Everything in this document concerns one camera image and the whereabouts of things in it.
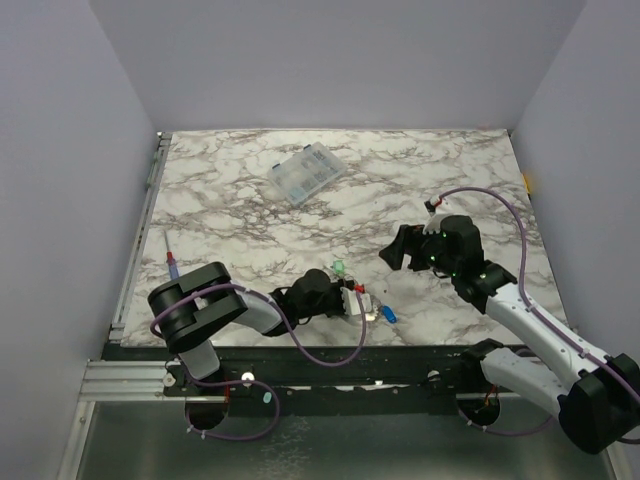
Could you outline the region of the green tagged key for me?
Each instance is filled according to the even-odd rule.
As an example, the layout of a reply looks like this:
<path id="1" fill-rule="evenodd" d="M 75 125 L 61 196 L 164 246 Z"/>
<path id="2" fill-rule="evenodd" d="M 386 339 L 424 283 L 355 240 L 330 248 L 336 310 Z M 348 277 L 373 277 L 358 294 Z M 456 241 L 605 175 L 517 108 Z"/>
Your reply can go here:
<path id="1" fill-rule="evenodd" d="M 342 260 L 334 260 L 332 263 L 332 270 L 338 277 L 344 277 L 346 273 L 345 264 Z"/>

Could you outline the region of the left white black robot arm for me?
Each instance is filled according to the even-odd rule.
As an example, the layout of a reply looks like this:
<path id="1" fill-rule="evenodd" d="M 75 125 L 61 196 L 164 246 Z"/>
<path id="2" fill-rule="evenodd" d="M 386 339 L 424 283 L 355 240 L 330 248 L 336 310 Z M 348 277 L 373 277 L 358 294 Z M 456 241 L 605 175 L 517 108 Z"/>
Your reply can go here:
<path id="1" fill-rule="evenodd" d="M 220 385 L 221 364 L 211 337 L 230 323 L 277 337 L 304 320 L 361 313 L 353 281 L 333 281 L 311 269 L 292 285 L 260 298 L 241 290 L 221 262 L 213 262 L 155 288 L 147 302 L 151 327 L 186 366 L 186 382 L 206 395 Z"/>

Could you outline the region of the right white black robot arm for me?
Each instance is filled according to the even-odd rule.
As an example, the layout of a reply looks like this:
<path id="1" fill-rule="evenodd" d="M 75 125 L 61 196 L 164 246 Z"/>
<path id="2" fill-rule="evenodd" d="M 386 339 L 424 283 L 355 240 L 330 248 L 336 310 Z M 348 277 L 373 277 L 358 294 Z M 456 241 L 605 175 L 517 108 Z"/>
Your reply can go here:
<path id="1" fill-rule="evenodd" d="M 461 383 L 481 391 L 502 386 L 555 418 L 582 451 L 596 454 L 639 425 L 639 367 L 626 354 L 612 357 L 555 318 L 543 320 L 504 267 L 485 258 L 470 217 L 436 215 L 429 225 L 399 227 L 379 253 L 393 270 L 431 269 L 450 278 L 465 302 L 514 333 L 538 357 L 522 358 L 487 340 L 459 367 Z"/>

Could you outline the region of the clear plastic organizer box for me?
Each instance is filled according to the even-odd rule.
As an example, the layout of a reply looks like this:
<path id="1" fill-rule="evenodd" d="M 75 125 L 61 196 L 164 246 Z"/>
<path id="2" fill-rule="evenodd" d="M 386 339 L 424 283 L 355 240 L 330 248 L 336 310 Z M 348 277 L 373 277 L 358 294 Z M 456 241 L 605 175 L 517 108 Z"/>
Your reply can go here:
<path id="1" fill-rule="evenodd" d="M 299 206 L 347 170 L 342 160 L 320 142 L 306 145 L 288 160 L 272 166 L 267 177 L 292 205 Z"/>

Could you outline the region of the red blue screwdriver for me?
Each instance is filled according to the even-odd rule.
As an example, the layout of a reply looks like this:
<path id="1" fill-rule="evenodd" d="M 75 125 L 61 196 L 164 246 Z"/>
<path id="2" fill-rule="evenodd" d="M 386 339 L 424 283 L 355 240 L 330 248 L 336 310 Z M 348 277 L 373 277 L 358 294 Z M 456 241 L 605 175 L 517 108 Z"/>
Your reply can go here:
<path id="1" fill-rule="evenodd" d="M 165 248 L 166 248 L 166 263 L 167 263 L 169 277 L 171 280 L 176 280 L 180 276 L 180 273 L 179 273 L 177 262 L 173 255 L 173 251 L 170 245 L 168 232 L 166 230 L 163 231 L 163 238 L 164 238 Z"/>

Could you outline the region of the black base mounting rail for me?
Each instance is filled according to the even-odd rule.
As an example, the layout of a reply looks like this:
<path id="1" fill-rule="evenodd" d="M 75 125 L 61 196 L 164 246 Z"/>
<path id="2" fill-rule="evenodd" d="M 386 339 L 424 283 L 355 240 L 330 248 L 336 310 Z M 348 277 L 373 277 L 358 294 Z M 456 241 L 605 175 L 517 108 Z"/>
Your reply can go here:
<path id="1" fill-rule="evenodd" d="M 367 346 L 344 366 L 324 367 L 295 347 L 222 347 L 216 387 L 201 387 L 180 366 L 171 400 L 224 409 L 232 417 L 454 415 L 460 399 L 484 398 L 490 384 L 475 346 Z"/>

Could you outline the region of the aluminium extrusion frame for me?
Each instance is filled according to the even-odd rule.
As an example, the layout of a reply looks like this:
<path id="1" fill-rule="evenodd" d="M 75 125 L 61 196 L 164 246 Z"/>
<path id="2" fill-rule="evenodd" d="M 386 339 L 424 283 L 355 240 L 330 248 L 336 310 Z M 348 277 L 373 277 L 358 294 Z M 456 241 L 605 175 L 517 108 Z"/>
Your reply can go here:
<path id="1" fill-rule="evenodd" d="M 155 401 L 164 398 L 166 373 L 161 361 L 90 361 L 79 400 L 86 402 Z"/>

